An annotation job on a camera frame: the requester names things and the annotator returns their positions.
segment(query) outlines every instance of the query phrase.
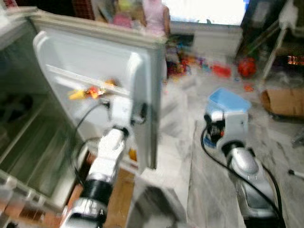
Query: blue lid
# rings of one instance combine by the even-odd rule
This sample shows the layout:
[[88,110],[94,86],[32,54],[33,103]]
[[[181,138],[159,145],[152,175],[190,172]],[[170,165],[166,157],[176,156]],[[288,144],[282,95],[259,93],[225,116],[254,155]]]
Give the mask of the blue lid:
[[243,111],[245,113],[251,107],[249,101],[225,88],[217,89],[210,95],[209,100],[224,111]]

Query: cardboard box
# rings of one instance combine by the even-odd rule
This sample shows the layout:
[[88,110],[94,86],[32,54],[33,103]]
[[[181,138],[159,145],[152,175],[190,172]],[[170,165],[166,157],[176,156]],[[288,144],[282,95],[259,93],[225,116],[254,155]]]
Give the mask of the cardboard box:
[[304,89],[268,89],[261,101],[274,114],[304,118]]

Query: marble floor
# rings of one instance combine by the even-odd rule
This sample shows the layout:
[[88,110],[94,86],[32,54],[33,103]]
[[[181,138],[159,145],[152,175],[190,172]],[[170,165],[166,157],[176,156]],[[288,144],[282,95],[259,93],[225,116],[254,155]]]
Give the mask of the marble floor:
[[[304,180],[289,176],[287,171],[304,172],[304,147],[293,149],[291,146],[291,139],[304,124],[272,120],[259,101],[257,81],[249,82],[255,88],[253,92],[245,92],[242,80],[218,78],[194,68],[191,75],[171,79],[163,89],[159,169],[144,172],[142,180],[148,185],[169,190],[186,211],[185,215],[182,210],[178,211],[179,205],[175,205],[178,211],[175,219],[186,218],[190,227],[245,227],[236,191],[226,171],[211,161],[200,146],[208,96],[219,87],[225,87],[252,103],[248,146],[277,179],[286,227],[303,227]],[[164,228],[171,227],[167,225],[170,222],[165,223]],[[149,224],[151,226],[144,227],[162,227],[157,222]]]

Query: refrigerator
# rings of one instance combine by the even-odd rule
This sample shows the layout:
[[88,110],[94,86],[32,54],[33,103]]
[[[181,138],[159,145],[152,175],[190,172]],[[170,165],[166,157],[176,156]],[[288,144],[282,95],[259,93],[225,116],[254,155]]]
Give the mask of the refrigerator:
[[[76,178],[67,158],[84,162],[88,148],[69,150],[71,132],[96,99],[70,100],[91,86],[133,100],[132,115],[146,108],[146,121],[132,126],[136,173],[156,168],[164,38],[102,22],[54,15],[36,8],[11,9],[0,24],[0,201],[61,212]],[[116,86],[105,83],[114,79]],[[78,130],[79,145],[113,126],[103,107]]]

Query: blue plastic container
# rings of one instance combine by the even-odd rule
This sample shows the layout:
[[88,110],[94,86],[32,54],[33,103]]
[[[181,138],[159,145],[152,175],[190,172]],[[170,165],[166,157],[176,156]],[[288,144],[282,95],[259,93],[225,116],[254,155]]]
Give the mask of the blue plastic container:
[[251,103],[239,95],[225,89],[219,88],[208,98],[207,112],[212,113],[212,111],[224,111],[233,112],[241,111],[247,112],[251,107]]

